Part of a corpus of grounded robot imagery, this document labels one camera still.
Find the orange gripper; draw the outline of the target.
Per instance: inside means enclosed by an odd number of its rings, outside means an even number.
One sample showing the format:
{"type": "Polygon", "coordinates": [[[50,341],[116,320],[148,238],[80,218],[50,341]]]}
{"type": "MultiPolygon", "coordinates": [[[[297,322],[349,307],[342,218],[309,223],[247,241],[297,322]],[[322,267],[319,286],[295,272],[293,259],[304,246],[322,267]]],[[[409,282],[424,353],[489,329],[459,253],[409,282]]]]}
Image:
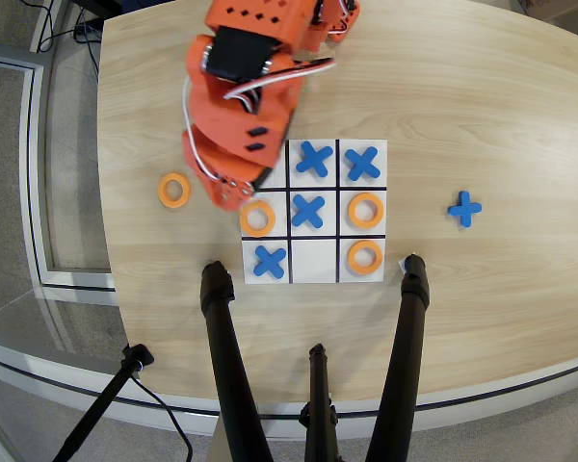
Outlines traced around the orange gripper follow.
{"type": "Polygon", "coordinates": [[[224,97],[233,83],[203,70],[211,44],[210,36],[199,35],[187,54],[187,108],[193,125],[182,135],[184,157],[213,204],[234,212],[252,198],[252,184],[264,182],[276,167],[302,78],[263,86],[258,108],[248,112],[240,100],[224,97]]]}

